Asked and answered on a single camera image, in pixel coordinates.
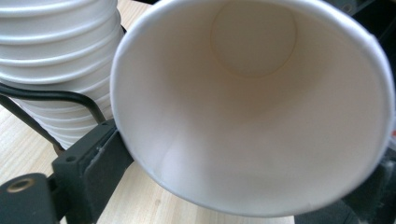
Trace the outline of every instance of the stack of paper cups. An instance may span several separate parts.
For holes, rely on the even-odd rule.
[[[112,118],[111,62],[123,31],[117,0],[0,2],[0,81],[35,91],[74,91]],[[64,148],[96,121],[82,105],[16,102]]]

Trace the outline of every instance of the black metal holder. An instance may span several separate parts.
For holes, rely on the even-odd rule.
[[[138,2],[154,4],[158,1]],[[396,72],[396,6],[389,0],[328,2],[349,13],[378,37]],[[346,4],[357,7],[354,11],[347,11]],[[75,92],[26,91],[0,84],[0,104],[61,151],[60,144],[9,97],[84,105],[101,124],[52,163],[52,176],[23,175],[2,185],[0,223],[50,224],[58,223],[64,216],[70,224],[96,222],[125,169],[134,161],[122,142],[114,120],[105,121],[92,99]],[[395,218],[396,152],[389,149],[360,187],[328,207],[295,216],[295,223],[394,224]]]

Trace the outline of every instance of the black wire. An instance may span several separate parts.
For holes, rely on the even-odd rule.
[[[160,0],[135,0],[136,2],[141,2],[141,3],[146,3],[149,5],[154,5],[157,2],[159,2]]]
[[[63,147],[59,142],[52,137],[47,130],[45,130],[37,121],[35,121],[30,115],[28,115],[24,110],[22,110],[17,104],[15,104],[12,100],[4,95],[0,95],[0,105],[2,105],[5,109],[10,111],[13,115],[15,115],[18,119],[22,120],[25,124],[39,133],[41,136],[50,141],[55,147],[57,147],[60,151],[64,151]]]
[[[106,121],[102,111],[94,100],[83,94],[72,91],[28,91],[9,87],[0,83],[0,94],[7,97],[29,101],[66,101],[84,105],[91,112],[96,122]]]

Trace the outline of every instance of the metal bolt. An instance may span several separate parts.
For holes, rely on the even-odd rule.
[[[18,192],[24,191],[26,189],[29,189],[30,187],[33,186],[34,183],[35,183],[35,181],[32,178],[24,178],[24,179],[14,182],[10,186],[8,186],[7,192],[8,193],[18,193]]]

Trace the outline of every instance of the cup rim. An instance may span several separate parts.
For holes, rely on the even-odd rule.
[[[110,65],[110,68],[111,68],[111,63],[110,63],[110,62],[111,62],[111,61],[108,61],[107,63],[104,63],[102,66],[97,67],[97,68],[96,68],[95,70],[93,70],[91,73],[86,74],[86,75],[82,76],[81,78],[84,78],[85,76],[90,76],[90,75],[92,75],[93,73],[96,73],[96,72],[99,71],[99,70],[105,69],[106,66],[109,66],[109,65]],[[92,91],[92,90],[94,90],[94,89],[100,88],[100,87],[102,87],[103,85],[105,85],[105,80],[107,80],[107,79],[110,79],[110,76],[104,77],[104,78],[102,78],[102,79],[100,79],[100,80],[96,80],[96,82],[94,82],[94,83],[91,84],[90,86],[86,86],[86,87],[79,88],[79,89],[74,89],[74,88],[72,87],[72,88],[66,89],[66,90],[67,90],[67,91],[78,92],[78,93],[81,93],[81,94],[85,94],[85,92],[87,92],[87,91]],[[46,88],[46,89],[41,89],[41,88],[39,88],[39,86],[38,86],[37,89],[32,89],[32,88],[30,88],[30,87],[35,86],[35,85],[29,85],[29,84],[22,84],[22,83],[12,82],[12,81],[8,81],[8,80],[2,79],[2,78],[0,78],[0,82],[4,82],[6,85],[11,86],[11,87],[20,88],[20,89],[25,89],[25,90],[32,90],[32,91],[54,91],[54,90],[56,90],[60,85],[64,85],[65,83],[67,83],[67,81],[66,81],[66,82],[60,82],[60,83],[49,84],[49,85],[55,85],[55,86],[51,86],[49,89],[47,89],[47,88]]]
[[[56,118],[50,118],[50,117],[46,117],[43,115],[38,115],[36,112],[33,112],[32,110],[30,110],[29,108],[24,108],[23,110],[25,110],[26,112],[28,112],[28,114],[31,114],[31,116],[35,119],[40,119],[41,122],[43,123],[47,123],[47,122],[59,122],[59,123],[79,123],[79,122],[83,122],[83,121],[87,121],[87,120],[94,120],[93,116],[90,114],[90,112],[87,112],[86,116],[83,117],[76,117],[76,118],[64,118],[64,119],[56,119]]]
[[[98,124],[93,124],[93,125],[88,125],[88,126],[83,126],[83,127],[77,127],[77,128],[61,128],[61,127],[57,127],[57,126],[53,126],[50,124],[47,124],[45,122],[40,121],[40,125],[44,128],[44,129],[52,129],[53,131],[57,132],[57,131],[76,131],[76,132],[85,132],[85,131],[89,131],[92,128],[96,127]]]
[[[32,5],[22,7],[1,7],[0,6],[0,18],[16,18],[16,17],[33,17],[50,15],[58,12],[72,10],[76,7],[83,7],[88,5],[92,1],[90,0],[79,0],[79,1],[64,1],[54,2],[46,5]]]
[[[313,211],[315,209],[319,209],[320,207],[323,207],[331,202],[333,202],[336,199],[342,198],[344,195],[346,195],[348,192],[352,191],[354,188],[356,188],[359,184],[361,184],[367,177],[368,175],[374,170],[374,168],[377,166],[380,156],[383,155],[385,149],[386,149],[386,144],[388,143],[389,140],[389,135],[391,131],[391,125],[392,124],[384,124],[384,129],[381,130],[380,137],[378,137],[378,144],[377,148],[375,150],[379,150],[376,153],[376,157],[372,158],[370,162],[366,164],[366,167],[364,170],[360,170],[357,172],[358,177],[356,180],[351,182],[349,185],[347,185],[346,189],[342,188],[337,190],[337,194],[332,194],[331,196],[326,197],[326,200],[320,200],[320,202],[315,202],[315,203],[310,203],[309,206],[304,206],[303,204],[300,207],[288,207],[288,208],[283,208],[283,210],[278,210],[275,213],[269,214],[266,211],[255,211],[255,212],[250,212],[250,211],[236,211],[233,209],[226,209],[222,207],[218,207],[215,203],[209,204],[209,203],[203,203],[202,201],[199,200],[194,195],[191,194],[185,194],[185,193],[180,193],[177,192],[175,189],[173,189],[173,186],[169,186],[165,182],[163,182],[163,178],[156,174],[153,170],[154,168],[147,165],[144,160],[142,159],[141,155],[138,152],[134,151],[134,145],[131,142],[132,140],[128,140],[127,134],[130,133],[124,133],[123,131],[125,130],[123,128],[124,123],[122,122],[121,118],[119,117],[119,114],[126,114],[126,112],[122,108],[125,107],[125,104],[121,103],[119,98],[117,97],[116,92],[118,92],[118,87],[117,83],[120,82],[120,68],[122,65],[119,63],[120,58],[125,54],[127,49],[132,45],[132,42],[134,42],[134,38],[137,38],[136,32],[141,31],[144,29],[144,24],[147,22],[152,22],[153,18],[158,19],[159,15],[161,13],[164,13],[165,11],[168,11],[171,9],[171,7],[175,7],[178,3],[182,2],[180,1],[161,1],[159,4],[155,5],[154,7],[150,8],[148,12],[142,16],[131,28],[132,32],[129,32],[125,38],[120,43],[120,46],[116,52],[116,56],[114,58],[114,65],[112,67],[112,76],[111,76],[111,85],[110,85],[110,92],[111,92],[111,102],[113,105],[113,111],[114,111],[114,118],[116,121],[117,126],[119,127],[120,133],[124,134],[124,137],[127,141],[125,141],[125,145],[128,147],[131,155],[134,157],[134,159],[144,168],[146,173],[153,179],[155,180],[160,186],[163,188],[169,190],[170,192],[174,193],[176,196],[183,198],[187,201],[193,202],[195,204],[201,205],[203,207],[207,207],[210,209],[214,209],[217,211],[225,212],[228,214],[234,214],[238,216],[246,216],[246,217],[280,217],[280,216],[289,216],[289,215],[296,215],[296,214],[301,214],[304,212],[309,212]],[[350,18],[347,17],[347,15],[341,13],[340,11],[336,10],[332,6],[330,6],[327,3],[324,3],[322,1],[292,1],[292,0],[266,0],[263,1],[266,3],[273,3],[276,4],[277,6],[285,6],[286,4],[292,4],[293,9],[295,10],[301,10],[304,14],[311,13],[312,17],[316,17],[318,20],[321,21],[330,21],[330,26],[333,29],[336,29],[338,31],[341,31],[344,34],[347,34],[346,38],[349,38],[349,40],[353,40],[351,42],[355,43],[356,46],[353,46],[353,48],[356,49],[361,49],[362,51],[367,50],[367,52],[374,53],[374,55],[370,55],[368,61],[372,63],[372,67],[375,68],[375,70],[379,71],[381,74],[384,74],[384,76],[378,78],[377,80],[381,83],[381,86],[384,88],[384,92],[387,95],[384,95],[383,100],[389,103],[389,105],[384,106],[384,116],[385,119],[390,119],[393,118],[393,108],[394,108],[394,93],[392,92],[393,90],[393,84],[391,81],[390,74],[391,72],[389,71],[389,65],[385,63],[386,57],[383,51],[381,51],[381,48],[377,42],[375,42],[375,39],[365,31],[365,29],[351,20]],[[355,29],[357,33],[350,33],[350,29]]]
[[[58,33],[46,34],[46,35],[28,35],[28,36],[9,36],[0,35],[0,44],[3,45],[32,45],[32,44],[43,44],[47,42],[56,42],[59,40],[64,40],[73,36],[82,35],[89,32],[101,24],[105,23],[111,16],[115,13],[120,13],[117,10],[117,3],[115,6],[111,6],[107,11],[103,12],[96,20],[90,21],[88,23],[81,24],[78,27],[74,27],[69,30],[63,30]]]
[[[73,144],[74,144],[74,143],[68,142],[68,141],[63,140],[63,139],[56,139],[56,141],[58,141],[61,145],[70,145],[69,147],[73,146]]]
[[[94,100],[96,102],[97,105],[101,105],[106,101],[110,102],[110,93]],[[83,110],[85,109],[85,107],[83,105],[73,105],[73,106],[69,106],[69,107],[62,107],[62,108],[48,108],[48,107],[41,107],[41,106],[37,106],[37,105],[30,105],[27,102],[23,102],[24,104],[27,104],[27,107],[32,107],[35,110],[39,110],[42,112],[46,112],[46,111],[50,111],[50,113],[56,113],[56,114],[62,114],[62,113],[70,113],[70,112],[77,112],[79,110]]]
[[[64,134],[61,134],[61,133],[56,133],[53,130],[49,130],[49,133],[50,133],[50,135],[52,135],[52,137],[55,137],[55,138],[68,138],[68,139],[73,139],[73,140],[76,140],[76,141],[78,141],[82,137],[82,136],[64,135]]]
[[[0,58],[0,64],[5,65],[5,66],[16,66],[16,67],[38,67],[38,66],[51,66],[55,65],[57,63],[67,63],[70,61],[74,61],[78,58],[82,58],[88,54],[91,54],[98,49],[101,49],[105,45],[109,44],[112,40],[114,40],[117,36],[120,35],[120,27],[115,26],[109,35],[107,35],[105,38],[99,40],[96,43],[93,43],[92,45],[89,45],[88,47],[84,49],[79,49],[74,52],[70,52],[67,54],[63,54],[60,56],[56,57],[50,57],[50,58],[42,58],[42,59],[24,59],[24,60],[19,60],[19,59],[5,59],[5,58]]]
[[[87,74],[96,71],[100,67],[104,66],[106,63],[111,62],[113,59],[113,55],[108,55],[103,58],[101,61],[90,64],[87,67],[84,67],[80,70],[73,71],[72,73],[68,73],[62,76],[55,77],[39,77],[39,78],[31,78],[31,77],[12,77],[10,75],[1,74],[0,78],[6,80],[8,82],[20,83],[20,84],[31,84],[31,85],[46,85],[46,84],[57,84],[63,83],[66,81],[71,81],[73,79],[84,77]]]

